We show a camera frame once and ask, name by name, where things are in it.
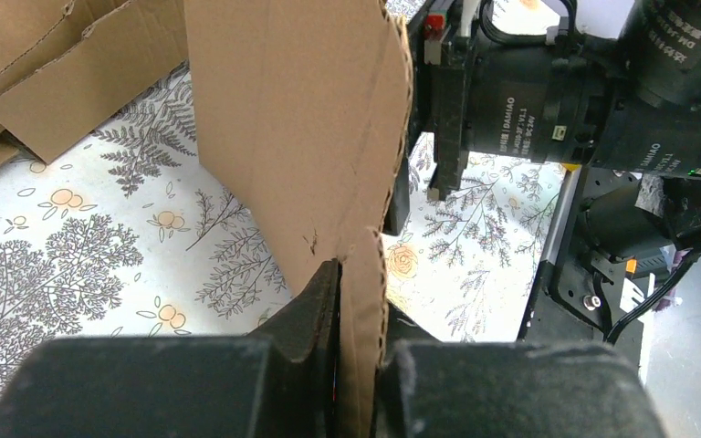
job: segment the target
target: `floor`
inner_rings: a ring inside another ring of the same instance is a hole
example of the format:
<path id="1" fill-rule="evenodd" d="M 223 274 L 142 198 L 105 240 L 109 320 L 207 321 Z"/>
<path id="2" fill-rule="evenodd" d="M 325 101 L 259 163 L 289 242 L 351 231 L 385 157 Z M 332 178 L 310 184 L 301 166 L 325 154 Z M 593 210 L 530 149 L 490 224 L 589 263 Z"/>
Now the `floor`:
<path id="1" fill-rule="evenodd" d="M 701 436 L 701 259 L 654 317 L 647 388 L 671 438 Z"/>

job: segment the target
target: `tablecloth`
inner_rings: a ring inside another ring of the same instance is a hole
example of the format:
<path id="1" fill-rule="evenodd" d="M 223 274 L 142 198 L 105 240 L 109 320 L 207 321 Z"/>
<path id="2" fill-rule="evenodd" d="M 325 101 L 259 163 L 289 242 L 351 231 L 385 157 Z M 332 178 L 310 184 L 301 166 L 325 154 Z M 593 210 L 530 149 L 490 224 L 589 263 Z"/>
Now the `tablecloth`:
<path id="1" fill-rule="evenodd" d="M 244 334 L 289 302 L 255 218 L 198 162 L 192 103 L 184 64 L 57 161 L 0 168 L 0 392 L 47 339 Z M 388 297 L 439 339 L 512 340 L 562 169 L 472 154 L 430 203 L 432 153 L 424 135 L 410 220 L 385 237 Z"/>

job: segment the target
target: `table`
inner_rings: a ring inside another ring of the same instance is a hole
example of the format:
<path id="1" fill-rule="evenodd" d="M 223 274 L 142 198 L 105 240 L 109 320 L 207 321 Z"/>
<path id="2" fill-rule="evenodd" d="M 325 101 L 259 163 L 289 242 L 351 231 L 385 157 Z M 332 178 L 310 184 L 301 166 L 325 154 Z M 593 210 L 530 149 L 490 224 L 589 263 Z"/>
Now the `table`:
<path id="1" fill-rule="evenodd" d="M 46 339 L 244 334 L 289 302 L 254 218 L 198 163 L 191 88 L 183 65 L 52 164 L 0 168 L 0 391 Z M 432 147 L 385 237 L 389 299 L 439 339 L 513 340 L 563 170 L 473 154 L 428 203 Z"/>

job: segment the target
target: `silver bolt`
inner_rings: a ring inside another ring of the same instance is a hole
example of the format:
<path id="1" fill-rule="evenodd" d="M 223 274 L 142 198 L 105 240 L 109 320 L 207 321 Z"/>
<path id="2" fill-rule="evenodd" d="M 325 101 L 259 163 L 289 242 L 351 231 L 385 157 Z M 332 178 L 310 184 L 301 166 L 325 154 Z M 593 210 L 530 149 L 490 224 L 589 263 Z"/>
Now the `silver bolt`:
<path id="1" fill-rule="evenodd" d="M 585 296 L 581 299 L 581 302 L 584 304 L 584 307 L 590 312 L 601 306 L 601 299 L 594 295 Z"/>

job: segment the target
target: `red component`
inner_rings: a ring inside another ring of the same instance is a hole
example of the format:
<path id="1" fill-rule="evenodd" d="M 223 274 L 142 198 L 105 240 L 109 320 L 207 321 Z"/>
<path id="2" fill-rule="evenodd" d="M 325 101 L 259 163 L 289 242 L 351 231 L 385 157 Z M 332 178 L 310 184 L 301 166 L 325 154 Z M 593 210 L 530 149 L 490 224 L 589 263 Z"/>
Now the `red component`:
<path id="1" fill-rule="evenodd" d="M 425 33 L 429 37 L 445 30 L 447 17 L 444 13 L 432 13 L 425 18 Z"/>

